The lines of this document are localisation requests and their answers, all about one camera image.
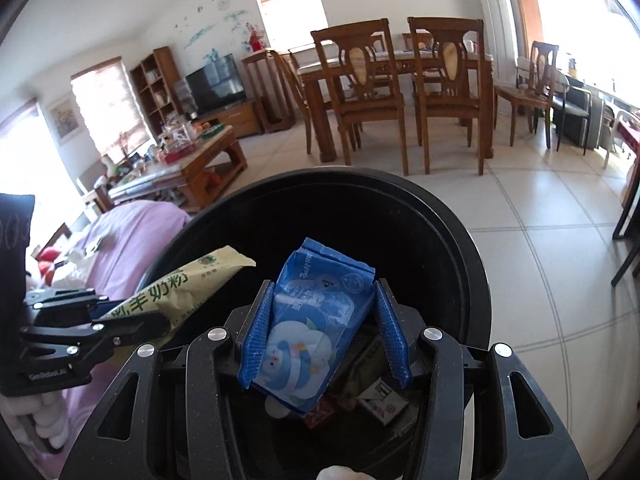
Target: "green logo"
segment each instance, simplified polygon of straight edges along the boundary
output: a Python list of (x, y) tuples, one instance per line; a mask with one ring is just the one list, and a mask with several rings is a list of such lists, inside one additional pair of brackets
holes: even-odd
[(203, 265), (210, 265), (215, 261), (216, 261), (215, 256), (211, 256), (210, 254), (207, 254), (206, 256), (201, 257), (201, 259), (198, 260), (198, 263)]

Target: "television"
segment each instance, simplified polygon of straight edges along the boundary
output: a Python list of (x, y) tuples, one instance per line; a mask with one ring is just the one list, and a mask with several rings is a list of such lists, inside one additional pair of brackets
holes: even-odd
[(187, 114), (202, 115), (246, 99), (232, 54), (206, 64), (174, 84)]

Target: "white glove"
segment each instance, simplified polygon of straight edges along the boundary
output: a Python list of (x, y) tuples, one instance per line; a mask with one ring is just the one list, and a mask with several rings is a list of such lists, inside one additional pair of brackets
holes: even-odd
[(322, 469), (318, 473), (316, 480), (376, 480), (373, 476), (365, 473), (357, 473), (350, 467), (343, 465), (332, 465), (326, 469)]
[(47, 439), (54, 449), (60, 449), (69, 438), (69, 421), (61, 392), (49, 392), (25, 397), (0, 395), (0, 415), (19, 444), (31, 443), (19, 416), (31, 415), (40, 438)]

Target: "blue gripper pad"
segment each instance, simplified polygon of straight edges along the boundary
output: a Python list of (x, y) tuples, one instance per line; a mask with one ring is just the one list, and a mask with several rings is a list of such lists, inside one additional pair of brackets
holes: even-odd
[(242, 362), (238, 372), (238, 382), (246, 390), (260, 371), (262, 356), (267, 346), (269, 334), (269, 316), (271, 315), (271, 301), (273, 301), (273, 289), (275, 284), (271, 282), (264, 293), (258, 311), (255, 313), (254, 322), (251, 324), (242, 344)]
[(404, 339), (398, 318), (391, 301), (382, 284), (376, 280), (376, 303), (373, 314), (385, 348), (386, 360), (389, 361), (391, 374), (403, 388), (411, 383), (411, 367), (409, 362), (409, 345)]

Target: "blue wipes package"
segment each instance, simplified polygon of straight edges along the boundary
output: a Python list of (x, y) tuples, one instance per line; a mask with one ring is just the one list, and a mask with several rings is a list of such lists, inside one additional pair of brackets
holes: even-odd
[(369, 313), (375, 273), (307, 238), (276, 282), (273, 321), (254, 386), (298, 413), (308, 412)]

